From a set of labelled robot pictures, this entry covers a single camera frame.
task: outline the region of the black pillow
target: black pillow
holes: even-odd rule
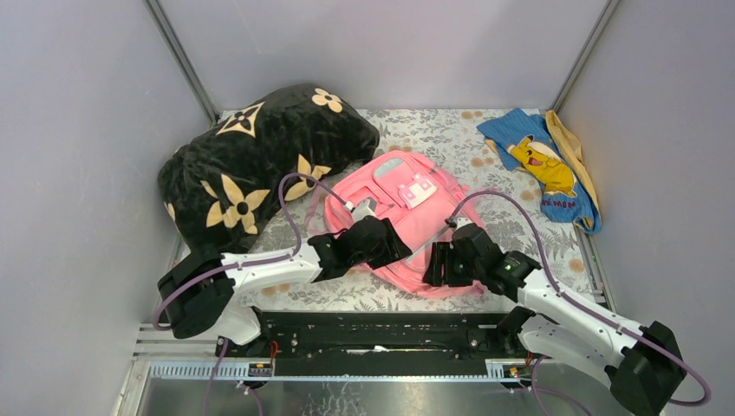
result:
[[[277,187],[289,172],[315,178],[373,158],[378,130],[314,84],[282,88],[182,146],[159,172],[169,215],[189,247],[245,253],[280,210]],[[286,200],[311,187],[293,178]]]

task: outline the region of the patterned mat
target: patterned mat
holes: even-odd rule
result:
[[[508,172],[483,142],[475,128],[485,120],[500,117],[506,110],[361,110],[360,114],[378,127],[378,154],[389,150],[424,153],[471,189],[494,186],[511,195],[530,214],[541,232],[544,250],[556,278],[592,298],[589,276],[572,224],[552,223],[539,211],[541,190],[527,172]],[[538,111],[528,110],[528,114]],[[328,178],[329,185],[353,172],[353,166]],[[289,203],[289,212],[308,237],[304,218],[310,195]],[[476,208],[493,240],[503,250],[520,250],[538,259],[538,250],[524,218],[507,201],[498,197],[479,198]],[[310,226],[326,230],[320,205]],[[282,249],[294,244],[293,231],[279,212],[268,223],[253,252]],[[312,284],[283,284],[245,294],[243,306],[263,310],[291,311],[416,311],[416,312],[505,312],[514,303],[502,296],[456,296],[424,299],[396,289],[368,272],[350,270],[342,278]]]

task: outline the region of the beige flower print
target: beige flower print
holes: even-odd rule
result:
[[[201,184],[210,196],[217,198],[217,194],[209,183],[203,180]],[[270,189],[258,189],[244,196],[235,181],[225,174],[222,174],[222,187],[224,193],[227,195],[227,199],[230,200],[230,207],[222,212],[219,200],[214,201],[207,214],[207,228],[219,223],[224,223],[224,226],[227,228],[234,228],[237,223],[242,223],[245,232],[248,234],[257,234],[253,210],[263,203]]]
[[[304,158],[301,154],[299,154],[299,161],[298,161],[298,172],[303,173],[304,175],[311,175],[314,177],[314,179],[321,179],[323,175],[326,175],[331,171],[332,168],[329,166],[319,166],[315,165],[314,169],[311,169],[311,164],[309,163],[306,158]],[[308,192],[311,188],[314,187],[315,184],[309,185],[309,182],[307,182],[306,178],[299,178],[300,180],[296,182],[293,186],[289,188],[289,190],[286,192],[286,196],[284,197],[287,201],[293,201],[296,198],[301,197],[304,193]]]
[[[166,206],[166,211],[168,211],[168,215],[171,217],[173,222],[176,222],[176,211],[173,210],[173,204],[170,202],[167,202],[164,204]]]
[[[335,113],[342,111],[342,100],[340,100],[340,97],[330,94],[321,88],[314,88],[314,92],[316,94],[311,97],[311,100],[317,106],[329,106],[329,109]]]
[[[254,106],[236,111],[229,119],[227,119],[224,126],[222,126],[215,135],[227,132],[242,132],[255,137],[255,118],[257,117],[257,112],[260,111],[260,107],[262,107],[264,103],[265,101],[259,102]]]

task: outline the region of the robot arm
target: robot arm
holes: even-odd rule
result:
[[[646,328],[619,316],[550,277],[518,251],[503,253],[485,230],[463,218],[452,235],[452,249],[463,271],[455,280],[477,279],[492,293],[519,306],[499,327],[517,335],[524,347],[548,355],[600,381],[633,414],[659,414],[686,371],[645,343],[652,341],[681,359],[673,332],[659,322]],[[616,324],[603,325],[568,299]]]
[[[261,326],[253,308],[239,304],[239,295],[283,283],[334,279],[361,263],[378,269],[411,255],[390,221],[371,214],[358,205],[352,227],[312,237],[298,251],[223,255],[212,247],[193,251],[159,280],[162,299],[201,279],[203,272],[223,264],[231,267],[202,279],[166,306],[173,336],[185,339],[207,331],[244,345],[258,338]]]
[[[236,293],[283,283],[320,282],[344,276],[356,264],[367,263],[378,269],[411,254],[389,220],[379,220],[364,207],[353,210],[353,218],[355,223],[349,230],[312,237],[297,252],[193,252],[159,281],[162,298],[202,272],[222,264],[237,267],[203,279],[168,304],[166,314],[174,336],[189,338],[209,331],[244,345],[258,338],[261,325],[253,308],[238,303]],[[455,228],[452,242],[435,243],[424,282],[465,286],[479,280],[492,293],[517,302],[519,306],[500,322],[502,330],[517,336],[528,351],[553,357],[600,381],[634,414],[658,414],[671,399],[686,371],[623,333],[624,329],[631,331],[681,358],[669,328],[658,322],[643,327],[556,280],[558,289],[554,288],[538,262],[518,251],[502,252],[485,230],[466,218],[451,221],[450,226]],[[600,324],[560,293],[617,327]]]

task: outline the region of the black bracket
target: black bracket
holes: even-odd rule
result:
[[[681,358],[679,344],[667,326],[654,322],[649,328],[641,327],[641,331],[643,338]],[[613,397],[637,416],[660,414],[686,371],[640,341],[621,352],[625,358],[618,368],[605,367]]]
[[[348,230],[314,236],[308,243],[319,255],[322,268],[315,282],[344,276],[357,264],[367,263],[375,270],[411,255],[390,220],[373,216],[364,217]]]
[[[222,257],[214,246],[192,250],[158,282],[161,299],[166,299],[176,289],[194,277],[222,265]],[[171,324],[173,337],[191,338],[214,325],[224,307],[234,295],[235,281],[224,272],[217,273],[187,289],[166,307],[166,317]]]

